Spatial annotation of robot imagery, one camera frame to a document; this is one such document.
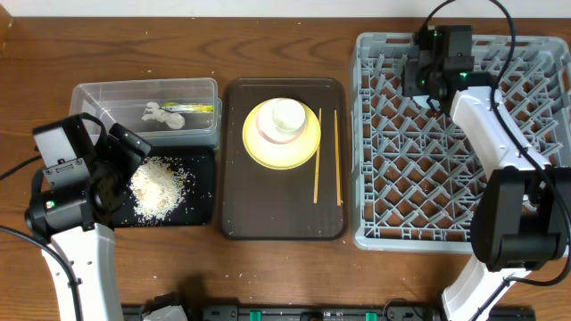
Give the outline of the small white green cup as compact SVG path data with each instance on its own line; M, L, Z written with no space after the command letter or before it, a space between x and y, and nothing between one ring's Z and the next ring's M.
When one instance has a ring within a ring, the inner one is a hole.
M278 98L273 102L271 118L279 133L293 135L299 133L305 125L306 113L298 101Z

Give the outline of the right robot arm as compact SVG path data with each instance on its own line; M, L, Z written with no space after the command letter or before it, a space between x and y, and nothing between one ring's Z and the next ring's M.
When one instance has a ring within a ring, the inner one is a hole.
M468 25L429 27L414 36L418 55L401 72L402 92L449 117L466 135L487 179L470 226L473 254L427 320L488 320L515 283L552 286L529 274L570 255L570 170L526 140L505 108L500 80L474 69Z

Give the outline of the cooked rice pile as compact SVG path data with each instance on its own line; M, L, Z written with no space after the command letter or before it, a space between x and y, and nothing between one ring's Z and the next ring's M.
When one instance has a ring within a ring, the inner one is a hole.
M177 159L171 157L146 158L129 181L134 212L140 223L164 220L186 197L185 183L191 174Z

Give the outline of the light blue bowl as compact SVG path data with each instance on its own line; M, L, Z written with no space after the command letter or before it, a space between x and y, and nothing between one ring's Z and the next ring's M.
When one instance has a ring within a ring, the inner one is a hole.
M432 99L429 95L415 95L412 97L412 99L421 108L424 109L435 108L437 110L440 109L440 103Z

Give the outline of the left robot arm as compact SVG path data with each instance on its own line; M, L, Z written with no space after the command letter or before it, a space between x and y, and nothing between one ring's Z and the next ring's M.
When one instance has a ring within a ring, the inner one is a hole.
M113 215L151 146L119 123L92 140L80 116L35 128L45 168L32 180L26 220L63 320L121 320Z

